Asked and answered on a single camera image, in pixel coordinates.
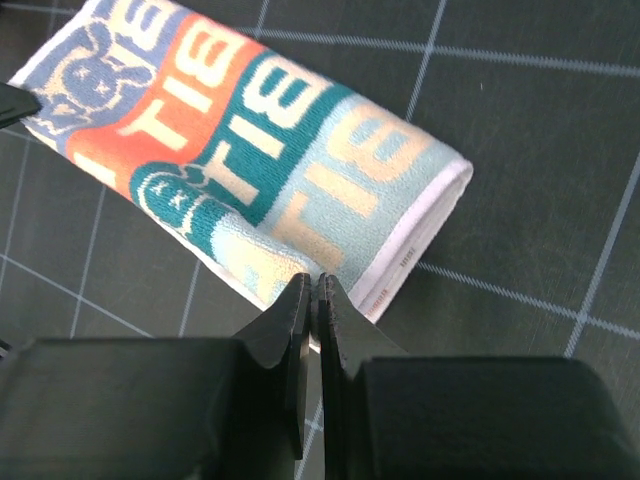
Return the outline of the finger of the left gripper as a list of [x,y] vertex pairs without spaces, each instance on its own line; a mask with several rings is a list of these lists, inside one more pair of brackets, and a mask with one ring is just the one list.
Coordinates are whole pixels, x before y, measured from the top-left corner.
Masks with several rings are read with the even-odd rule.
[[4,129],[41,110],[41,104],[31,92],[12,85],[0,84],[0,128]]

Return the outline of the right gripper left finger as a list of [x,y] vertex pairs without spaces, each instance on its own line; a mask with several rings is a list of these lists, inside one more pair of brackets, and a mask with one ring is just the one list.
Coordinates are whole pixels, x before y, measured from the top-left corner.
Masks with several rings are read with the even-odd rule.
[[311,323],[311,278],[293,275],[273,304],[233,335],[267,381],[262,391],[275,402],[296,460],[303,455],[306,382]]

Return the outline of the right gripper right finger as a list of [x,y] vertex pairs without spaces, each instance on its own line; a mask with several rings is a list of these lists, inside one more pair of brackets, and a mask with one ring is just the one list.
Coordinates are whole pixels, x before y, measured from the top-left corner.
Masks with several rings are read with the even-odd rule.
[[375,477],[369,401],[363,364],[407,352],[352,304],[336,276],[318,283],[317,333],[321,346],[325,477]]

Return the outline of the rabbit print towel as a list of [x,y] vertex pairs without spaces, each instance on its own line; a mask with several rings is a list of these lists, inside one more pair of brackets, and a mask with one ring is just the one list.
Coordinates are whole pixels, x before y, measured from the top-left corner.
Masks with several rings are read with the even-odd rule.
[[334,274],[378,320],[468,185],[448,145],[171,1],[89,1],[12,77],[40,141],[259,308]]

